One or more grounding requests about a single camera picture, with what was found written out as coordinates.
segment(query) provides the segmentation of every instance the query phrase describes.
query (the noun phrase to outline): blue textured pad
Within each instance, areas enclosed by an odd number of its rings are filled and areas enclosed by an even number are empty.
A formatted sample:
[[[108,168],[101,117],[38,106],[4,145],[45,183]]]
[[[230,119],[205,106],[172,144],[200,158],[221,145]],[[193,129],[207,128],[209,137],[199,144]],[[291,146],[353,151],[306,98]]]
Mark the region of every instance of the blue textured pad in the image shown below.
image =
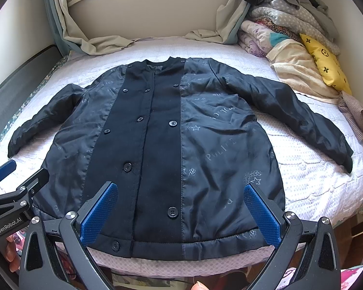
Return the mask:
[[[117,185],[111,183],[82,222],[80,241],[84,246],[96,241],[117,199]]]
[[[243,200],[266,243],[277,248],[281,242],[280,224],[250,184],[245,186]]]
[[[0,167],[0,181],[4,180],[6,177],[8,177],[12,172],[16,170],[16,161],[11,159],[4,163]]]

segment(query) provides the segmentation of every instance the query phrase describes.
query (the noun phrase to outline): striped cloth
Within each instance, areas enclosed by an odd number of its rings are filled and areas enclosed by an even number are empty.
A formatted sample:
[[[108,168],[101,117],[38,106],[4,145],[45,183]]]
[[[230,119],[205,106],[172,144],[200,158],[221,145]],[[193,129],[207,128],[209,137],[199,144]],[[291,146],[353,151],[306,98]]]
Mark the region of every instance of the striped cloth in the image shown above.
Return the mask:
[[[338,107],[345,116],[359,142],[363,141],[363,107],[354,97],[341,91]]]

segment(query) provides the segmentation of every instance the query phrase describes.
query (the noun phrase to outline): mattress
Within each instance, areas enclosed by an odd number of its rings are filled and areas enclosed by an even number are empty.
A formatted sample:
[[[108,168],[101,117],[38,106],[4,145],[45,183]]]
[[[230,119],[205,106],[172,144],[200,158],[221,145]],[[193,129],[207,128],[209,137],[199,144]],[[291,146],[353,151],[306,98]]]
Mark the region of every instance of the mattress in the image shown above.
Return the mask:
[[[65,85],[74,83],[84,87],[112,67],[145,59],[161,62],[170,56],[213,58],[244,74],[278,81],[267,59],[250,55],[238,45],[221,45],[178,37],[138,41],[123,51],[104,56],[75,54],[40,86],[21,112],[14,116],[15,120],[8,125],[5,134],[0,136],[0,165],[8,160],[7,147],[13,132],[26,120],[31,119]],[[297,94],[297,97],[307,103],[312,111],[329,118],[344,133],[354,151],[351,174],[321,151],[310,147],[283,123],[256,109],[254,111],[258,122],[269,136],[279,163],[285,189],[286,210],[295,212],[305,220],[317,221],[321,216],[327,216],[335,225],[350,217],[363,203],[363,143],[357,141],[336,105],[300,94]],[[35,136],[14,156],[17,169],[0,182],[0,194],[15,190],[21,182],[40,168],[58,130],[59,127],[55,127]],[[90,253],[97,264],[122,273],[170,278],[214,275],[250,266],[265,260],[272,250],[272,247],[262,247],[221,259],[172,262],[119,258],[93,249],[90,249]]]

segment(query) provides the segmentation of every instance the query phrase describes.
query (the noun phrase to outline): finger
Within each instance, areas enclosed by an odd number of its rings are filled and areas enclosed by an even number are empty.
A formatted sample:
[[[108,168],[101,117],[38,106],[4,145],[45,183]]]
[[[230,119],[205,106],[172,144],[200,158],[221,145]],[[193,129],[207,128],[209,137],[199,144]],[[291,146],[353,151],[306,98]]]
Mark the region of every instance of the finger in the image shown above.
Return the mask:
[[[20,268],[20,257],[16,254],[14,260],[10,263],[10,271],[14,273]]]
[[[208,290],[208,288],[201,282],[197,281],[191,288],[191,290]]]
[[[7,241],[8,242],[13,242],[14,241],[14,236],[13,235],[8,236]]]
[[[5,248],[5,258],[8,262],[12,262],[16,255],[16,244],[14,242],[8,243],[7,247]]]

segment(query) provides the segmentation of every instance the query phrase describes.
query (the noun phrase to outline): white wall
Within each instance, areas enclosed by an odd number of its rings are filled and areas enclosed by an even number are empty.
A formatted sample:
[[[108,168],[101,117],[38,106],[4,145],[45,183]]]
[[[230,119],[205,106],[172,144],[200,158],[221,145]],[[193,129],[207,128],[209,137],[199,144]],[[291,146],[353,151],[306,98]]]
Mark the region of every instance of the white wall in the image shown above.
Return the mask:
[[[43,0],[8,0],[0,10],[0,84],[53,44]]]
[[[184,36],[216,30],[216,10],[228,0],[81,0],[70,15],[88,38]]]
[[[352,0],[323,0],[339,31],[339,62],[353,96],[363,104],[363,15]]]

